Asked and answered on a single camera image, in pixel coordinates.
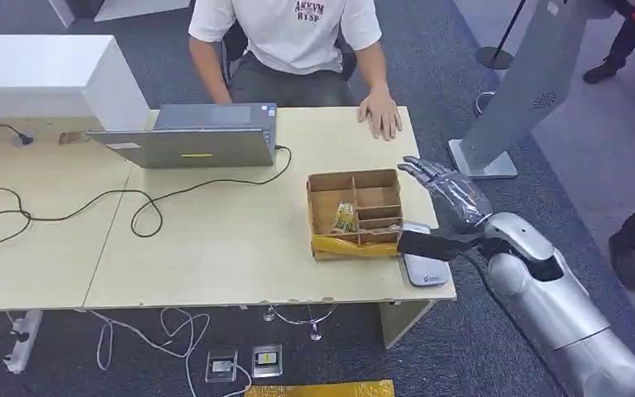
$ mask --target white wire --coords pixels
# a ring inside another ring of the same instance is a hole
[[[186,321],[184,321],[183,323],[181,323],[181,325],[179,325],[174,331],[169,331],[169,328],[166,326],[166,323],[164,321],[164,314],[166,313],[167,310],[176,310],[177,312],[185,315],[188,319]],[[133,331],[138,337],[140,337],[140,339],[142,339],[144,342],[146,342],[148,345],[150,345],[151,347],[153,347],[154,349],[157,350],[161,350],[164,353],[167,353],[171,356],[174,357],[178,357],[178,358],[183,358],[184,359],[184,364],[186,367],[186,381],[189,383],[189,388],[191,390],[191,395],[193,397],[198,397],[196,395],[196,390],[193,387],[193,382],[191,381],[191,369],[190,369],[190,365],[189,365],[189,361],[191,359],[191,354],[193,353],[194,350],[196,350],[196,347],[198,346],[198,344],[201,342],[201,340],[203,339],[203,335],[205,335],[206,331],[208,330],[208,326],[210,325],[210,315],[209,314],[205,314],[205,313],[201,313],[201,314],[196,314],[194,316],[192,316],[189,312],[182,310],[182,309],[177,309],[177,308],[164,308],[162,309],[162,311],[160,312],[160,323],[162,325],[162,328],[165,330],[166,334],[168,337],[174,337],[183,327],[189,325],[191,327],[191,335],[189,338],[189,347],[186,349],[186,352],[183,354],[178,354],[177,352],[172,352],[171,350],[167,349],[165,346],[167,346],[168,344],[171,343],[171,341],[166,342],[163,345],[158,345],[154,342],[152,342],[149,338],[147,338],[145,336],[144,333],[142,333],[139,329],[128,325],[126,323],[122,323],[116,320],[113,320],[112,318],[108,318],[100,313],[97,313],[95,311],[91,311],[91,313],[93,315],[95,315],[96,317],[102,319],[105,324],[103,324],[103,326],[101,327],[101,333],[98,336],[98,347],[96,349],[96,362],[98,363],[98,368],[100,368],[102,371],[106,371],[108,369],[108,366],[110,366],[111,364],[111,357],[112,357],[112,349],[113,349],[113,325],[118,325],[121,326],[123,328],[127,328],[131,331]],[[203,325],[203,329],[201,330],[200,334],[198,335],[198,338],[194,337],[194,333],[195,333],[195,327],[193,326],[193,322],[196,318],[201,318],[201,317],[205,317],[206,318],[206,323],[205,325]],[[109,330],[110,332],[110,336],[108,337],[108,359],[106,361],[106,365],[104,365],[101,362],[101,348],[103,346],[103,336],[105,335],[106,329]],[[249,373],[247,371],[245,371],[244,368],[242,368],[241,366],[237,365],[237,364],[233,364],[235,367],[239,368],[240,371],[244,372],[245,375],[247,375],[247,378],[249,378],[249,385],[247,387],[245,387],[245,389],[234,392],[234,393],[230,393],[229,395],[224,395],[223,397],[230,397],[233,395],[241,395],[242,393],[247,392],[250,388],[251,388],[251,376],[249,375]]]
[[[240,371],[242,371],[245,375],[247,375],[247,380],[249,381],[249,383],[247,384],[247,386],[245,386],[244,389],[239,390],[239,391],[233,391],[230,394],[224,395],[223,397],[232,397],[233,395],[241,395],[246,393],[247,391],[249,391],[249,389],[251,389],[251,376],[249,374],[249,372],[247,372],[244,368],[242,368],[242,366],[237,365],[237,364],[232,364],[232,366],[234,366],[235,368],[239,369]]]
[[[332,313],[334,313],[335,310],[337,309],[337,304],[332,304],[332,306],[330,307],[330,310],[328,310],[327,314],[325,314],[324,316],[320,318],[310,318],[309,320],[291,320],[290,318],[286,318],[281,313],[279,313],[279,311],[276,310],[276,307],[274,305],[270,305],[269,307],[274,311],[274,314],[276,314],[276,317],[284,320],[286,323],[289,323],[291,325],[313,325],[313,324],[321,323],[327,320],[328,317],[332,316]]]

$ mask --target laptop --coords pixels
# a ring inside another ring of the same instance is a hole
[[[276,105],[163,105],[149,131],[87,135],[145,169],[274,164]]]

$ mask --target black shoe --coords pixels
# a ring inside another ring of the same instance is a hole
[[[585,74],[583,74],[583,81],[587,84],[597,84],[603,80],[614,77],[619,69],[617,65],[605,61],[602,65],[585,72]]]
[[[609,238],[610,264],[624,288],[635,290],[635,249],[618,244],[617,235]]]

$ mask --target robotic arm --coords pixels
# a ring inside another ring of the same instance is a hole
[[[513,213],[493,213],[490,201],[465,176],[404,157],[408,172],[460,234],[403,231],[399,251],[448,261],[474,246],[488,260],[486,278],[500,298],[530,323],[536,339],[569,372],[573,394],[635,397],[635,356],[590,300],[563,255]]]

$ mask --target yellow object on floor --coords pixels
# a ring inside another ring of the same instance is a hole
[[[252,386],[245,397],[394,397],[392,380],[310,386]]]

